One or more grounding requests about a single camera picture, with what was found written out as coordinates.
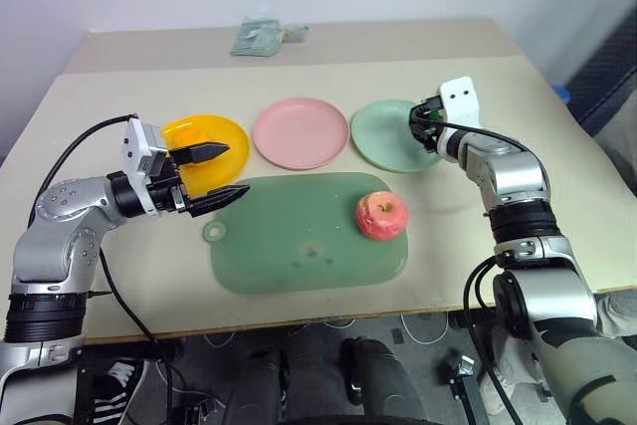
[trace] beige table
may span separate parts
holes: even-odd
[[[89,36],[60,75],[0,171],[0,297],[9,293],[12,252],[46,171],[98,120],[136,111],[164,124],[193,113],[227,115],[250,130],[270,103],[308,96],[347,117],[380,99],[416,100],[449,79],[473,77],[485,127],[522,140],[543,160],[552,205],[595,291],[637,285],[637,204],[613,165],[579,128],[550,85],[492,22],[455,20],[317,26],[304,44],[271,59],[230,58],[234,29]],[[59,179],[120,169],[123,126],[89,139]],[[395,174],[365,162],[351,144],[316,172],[376,174],[410,208],[409,262],[396,279],[369,287],[241,296],[214,279],[200,231],[209,217],[135,218],[109,233],[114,279],[151,330],[188,334],[309,319],[457,309],[469,272],[492,253],[477,187],[457,165]],[[244,177],[292,174],[251,156]],[[94,290],[106,290],[98,271]],[[485,288],[486,299],[492,298]],[[3,304],[2,317],[8,302]],[[111,296],[94,298],[91,340],[139,336]]]

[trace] blue object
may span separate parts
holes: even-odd
[[[553,85],[553,89],[559,95],[561,100],[568,105],[568,102],[570,102],[570,93],[568,92],[568,90],[557,85]]]

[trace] white cable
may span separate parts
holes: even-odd
[[[203,339],[208,343],[208,345],[210,345],[212,348],[222,348],[225,347],[226,345],[228,345],[233,338],[235,338],[235,335],[237,333],[236,332],[232,332],[230,334],[230,336],[228,338],[226,338],[223,342],[221,343],[215,343],[213,342],[211,339],[208,338],[208,335],[204,335]]]
[[[424,340],[418,340],[416,337],[413,336],[413,334],[407,327],[407,324],[405,323],[405,317],[403,314],[400,315],[400,321],[402,322],[402,326],[405,328],[405,332],[407,332],[407,335],[409,335],[409,338],[411,338],[414,342],[419,343],[421,345],[431,345],[432,343],[436,343],[438,340],[440,340],[442,337],[445,336],[445,334],[447,333],[447,330],[449,329],[449,313],[445,313],[445,328],[443,329],[442,333],[438,335],[436,338],[434,338],[433,340],[424,341]]]
[[[345,325],[334,325],[334,324],[329,323],[329,322],[323,322],[323,325],[325,327],[329,327],[329,328],[348,328],[348,327],[351,327],[352,325],[354,325],[355,322],[356,322],[356,319],[352,319],[348,323],[346,323]]]
[[[161,373],[161,368],[159,368],[159,362],[155,362],[155,368],[157,369],[157,373],[159,374],[159,378],[161,379],[161,381],[164,383],[164,385],[168,386],[168,383],[166,382],[166,377],[163,376],[163,373]],[[199,390],[183,390],[177,387],[172,387],[172,391],[177,393],[186,393],[189,395],[199,395],[202,397],[211,398],[215,402],[217,402],[222,408],[226,408],[225,403],[223,403],[217,397],[210,395],[209,393],[206,393],[206,392],[200,392]]]

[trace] red apple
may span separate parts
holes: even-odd
[[[376,191],[358,201],[356,223],[362,234],[376,241],[387,241],[407,226],[407,205],[390,191]]]

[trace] green cutting board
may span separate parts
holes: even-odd
[[[396,277],[407,235],[373,241],[358,230],[358,200],[387,191],[363,173],[252,178],[250,191],[206,224],[215,277],[235,293],[260,294],[363,286]]]

